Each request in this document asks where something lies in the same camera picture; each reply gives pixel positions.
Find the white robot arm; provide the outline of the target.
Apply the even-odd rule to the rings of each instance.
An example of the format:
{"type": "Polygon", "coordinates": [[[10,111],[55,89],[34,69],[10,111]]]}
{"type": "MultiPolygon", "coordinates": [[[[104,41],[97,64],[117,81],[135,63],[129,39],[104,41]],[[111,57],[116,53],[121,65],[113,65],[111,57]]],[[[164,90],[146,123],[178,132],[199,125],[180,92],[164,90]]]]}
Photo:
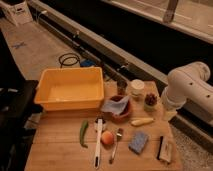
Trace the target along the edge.
{"type": "Polygon", "coordinates": [[[161,94],[163,119],[170,121],[187,100],[213,114],[213,86],[207,83],[210,75],[209,66],[200,61],[171,70],[167,75],[168,85],[161,94]]]}

